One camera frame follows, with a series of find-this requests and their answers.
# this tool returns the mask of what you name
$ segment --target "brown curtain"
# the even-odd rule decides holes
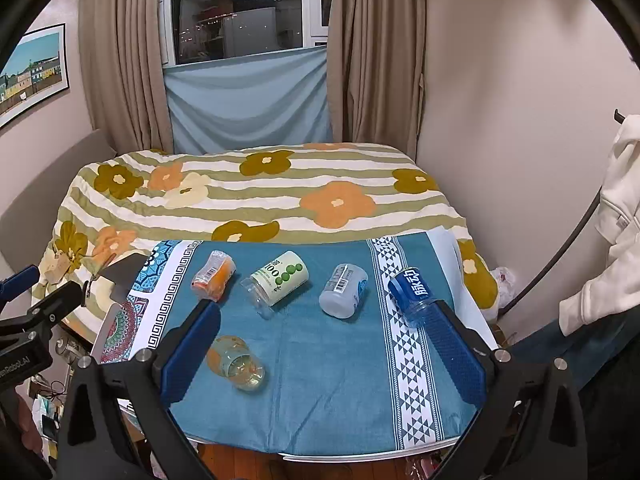
[[[94,128],[107,130],[119,153],[172,153],[158,0],[80,0],[79,41]]]
[[[388,144],[415,158],[426,0],[333,0],[327,89],[334,140]]]

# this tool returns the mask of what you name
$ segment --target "wooden floor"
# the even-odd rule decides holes
[[[354,464],[284,462],[276,454],[258,453],[229,446],[200,446],[202,461],[218,480],[406,480],[406,460]]]

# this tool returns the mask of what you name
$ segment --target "window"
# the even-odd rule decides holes
[[[159,0],[165,65],[326,43],[331,0]]]

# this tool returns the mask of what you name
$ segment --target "blue cloth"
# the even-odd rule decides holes
[[[475,407],[462,401],[424,330],[398,325],[401,317],[376,285],[395,272],[389,264],[398,270],[416,266],[434,294],[452,305],[427,234],[327,245],[203,242],[180,271],[162,333],[196,305],[191,279],[212,250],[227,252],[238,267],[221,303],[220,335],[244,339],[267,376],[260,390],[245,393],[201,364],[183,401],[171,408],[186,434],[263,452],[342,455],[407,449],[464,431]],[[306,263],[310,280],[267,321],[238,281],[287,250]],[[324,284],[343,262],[369,275],[360,308],[348,320],[330,317],[318,305]]]
[[[176,153],[328,142],[326,47],[164,69]]]
[[[640,308],[603,317],[565,337],[557,321],[549,323],[512,347],[526,362],[549,363],[562,357],[581,390],[607,361],[640,333]]]

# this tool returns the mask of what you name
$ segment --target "framed picture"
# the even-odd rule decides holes
[[[67,88],[65,24],[28,32],[0,73],[0,128]]]

